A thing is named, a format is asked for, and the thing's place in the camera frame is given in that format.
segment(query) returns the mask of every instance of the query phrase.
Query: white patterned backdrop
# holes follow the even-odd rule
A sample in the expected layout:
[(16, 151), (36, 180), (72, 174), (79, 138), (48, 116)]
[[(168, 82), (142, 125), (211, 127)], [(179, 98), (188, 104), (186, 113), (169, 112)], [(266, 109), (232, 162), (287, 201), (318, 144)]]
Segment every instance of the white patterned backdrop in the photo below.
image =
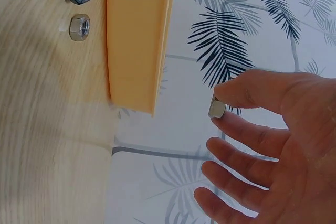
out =
[[(157, 114), (153, 119), (120, 109), (105, 223), (214, 223), (193, 198), (198, 186), (255, 216), (201, 174), (202, 162), (214, 159), (205, 149), (211, 136), (260, 156), (212, 125), (207, 117), (212, 87), (250, 68), (335, 77), (335, 3), (174, 0)], [(253, 123), (286, 127), (280, 116), (263, 109), (232, 110)]]

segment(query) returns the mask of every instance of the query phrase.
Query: knuckle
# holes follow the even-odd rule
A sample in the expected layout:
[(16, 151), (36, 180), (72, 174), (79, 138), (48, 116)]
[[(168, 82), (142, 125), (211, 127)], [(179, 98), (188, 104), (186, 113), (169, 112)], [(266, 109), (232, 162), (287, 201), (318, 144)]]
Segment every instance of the knuckle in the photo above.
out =
[(258, 135), (257, 141), (256, 141), (256, 144), (257, 144), (258, 148), (261, 148), (263, 146), (263, 144), (265, 143), (265, 140), (267, 139), (267, 134), (269, 132), (269, 129), (270, 129), (269, 127), (265, 127), (259, 132), (259, 135)]

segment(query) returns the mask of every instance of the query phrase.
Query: skin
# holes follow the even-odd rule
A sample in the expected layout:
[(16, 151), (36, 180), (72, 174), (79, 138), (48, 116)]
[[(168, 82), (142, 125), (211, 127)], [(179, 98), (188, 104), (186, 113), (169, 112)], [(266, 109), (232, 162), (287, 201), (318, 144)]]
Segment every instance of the skin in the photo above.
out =
[(213, 120), (231, 138), (279, 161), (252, 157), (217, 137), (208, 140), (221, 162), (269, 190), (206, 162), (203, 174), (258, 216), (245, 216), (198, 188), (194, 195), (204, 212), (219, 224), (336, 223), (336, 79), (249, 70), (216, 86), (215, 95), (233, 107), (281, 114), (288, 130), (255, 125), (230, 112)]

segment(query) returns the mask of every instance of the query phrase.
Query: finger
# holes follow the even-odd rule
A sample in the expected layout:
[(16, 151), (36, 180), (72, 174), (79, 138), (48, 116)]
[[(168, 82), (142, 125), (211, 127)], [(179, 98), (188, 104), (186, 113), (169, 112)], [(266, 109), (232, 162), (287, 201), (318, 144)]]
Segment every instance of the finger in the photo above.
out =
[(289, 130), (252, 124), (229, 111), (221, 119), (213, 119), (213, 123), (229, 137), (269, 157), (279, 158), (290, 137)]
[(273, 170), (276, 163), (252, 157), (245, 152), (239, 151), (231, 144), (218, 137), (210, 138), (206, 147), (223, 164), (240, 173), (247, 180), (257, 185), (270, 188), (273, 183)]
[(253, 220), (253, 218), (229, 207), (206, 188), (198, 188), (194, 196), (203, 211), (218, 224), (249, 224)]
[(263, 107), (281, 114), (281, 103), (288, 92), (313, 78), (319, 77), (308, 73), (276, 73), (252, 69), (231, 81), (217, 85), (215, 96), (232, 107)]
[(241, 181), (213, 161), (202, 165), (202, 173), (216, 187), (233, 197), (242, 206), (255, 212), (260, 210), (267, 191)]

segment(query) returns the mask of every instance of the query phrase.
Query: wood grain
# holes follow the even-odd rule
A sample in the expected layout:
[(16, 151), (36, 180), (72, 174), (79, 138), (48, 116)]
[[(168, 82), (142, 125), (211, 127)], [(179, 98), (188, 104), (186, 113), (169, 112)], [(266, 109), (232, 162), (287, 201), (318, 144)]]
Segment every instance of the wood grain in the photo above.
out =
[[(118, 110), (106, 0), (0, 0), (0, 223), (103, 223)], [(88, 14), (84, 42), (68, 34)]]

